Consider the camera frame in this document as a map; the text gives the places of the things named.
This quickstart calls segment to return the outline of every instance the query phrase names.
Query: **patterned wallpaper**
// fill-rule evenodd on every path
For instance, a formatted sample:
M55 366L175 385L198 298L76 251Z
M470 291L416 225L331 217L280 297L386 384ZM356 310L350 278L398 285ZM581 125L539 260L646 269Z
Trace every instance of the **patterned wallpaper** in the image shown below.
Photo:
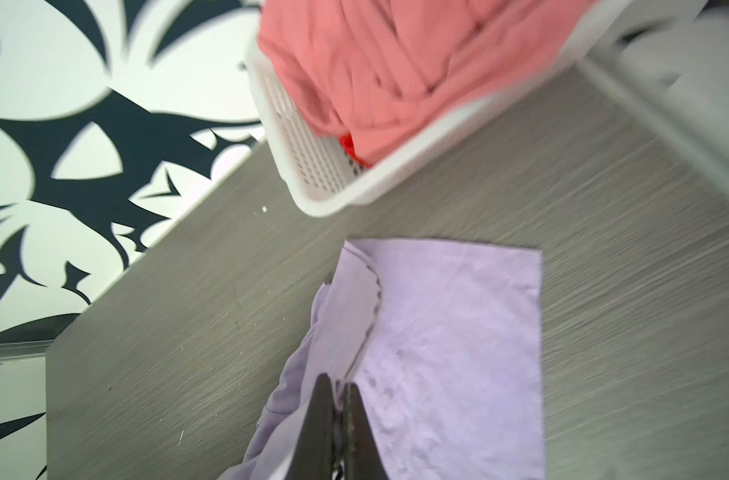
M0 365L0 480L46 478L44 359Z
M0 0L0 342L54 338L263 139L247 3ZM0 445L43 448L16 415Z

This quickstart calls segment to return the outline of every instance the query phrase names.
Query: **fabric fold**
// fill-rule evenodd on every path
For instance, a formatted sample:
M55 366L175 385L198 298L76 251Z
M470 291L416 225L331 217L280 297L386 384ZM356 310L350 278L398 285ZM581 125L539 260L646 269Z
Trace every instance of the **fabric fold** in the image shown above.
M452 107L544 72L596 0L268 0L258 46L317 135L374 163Z
M373 276L382 298L367 338ZM346 242L332 284L314 301L318 319L288 360L246 462L221 480L263 480L286 464L314 380L322 372L343 378L362 344L347 380L359 386L389 478L545 478L540 281L536 250L449 240Z

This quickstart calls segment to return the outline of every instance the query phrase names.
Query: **pink cloth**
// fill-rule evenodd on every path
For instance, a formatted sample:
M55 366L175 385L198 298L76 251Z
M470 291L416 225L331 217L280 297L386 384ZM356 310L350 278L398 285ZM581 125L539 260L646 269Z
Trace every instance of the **pink cloth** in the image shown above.
M317 135L376 162L452 107L545 71L595 0L268 0L258 46Z

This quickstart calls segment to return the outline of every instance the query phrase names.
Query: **gray table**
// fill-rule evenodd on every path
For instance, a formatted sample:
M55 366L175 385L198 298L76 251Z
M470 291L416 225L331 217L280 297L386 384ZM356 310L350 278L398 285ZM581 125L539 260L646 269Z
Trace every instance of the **gray table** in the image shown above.
M551 480L729 479L729 204L568 72L331 218L260 150L48 350L51 480L238 463L347 236L544 250Z

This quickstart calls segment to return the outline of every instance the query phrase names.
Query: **wood grain surface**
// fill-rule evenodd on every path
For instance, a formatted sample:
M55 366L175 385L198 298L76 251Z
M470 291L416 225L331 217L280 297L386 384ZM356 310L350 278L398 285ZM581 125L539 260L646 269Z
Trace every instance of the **wood grain surface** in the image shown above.
M729 479L729 203L570 71L331 218L258 151L48 350L50 480L239 463L349 236L543 249L551 480Z

